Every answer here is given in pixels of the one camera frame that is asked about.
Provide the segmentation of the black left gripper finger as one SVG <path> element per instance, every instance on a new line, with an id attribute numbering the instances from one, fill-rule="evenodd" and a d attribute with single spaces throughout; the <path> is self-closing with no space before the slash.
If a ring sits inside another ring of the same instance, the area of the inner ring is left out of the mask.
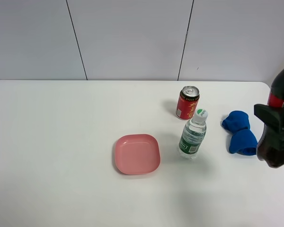
<path id="1" fill-rule="evenodd" d="M 265 125 L 264 140 L 268 147 L 284 150 L 284 107 L 256 104 L 254 115 Z"/>

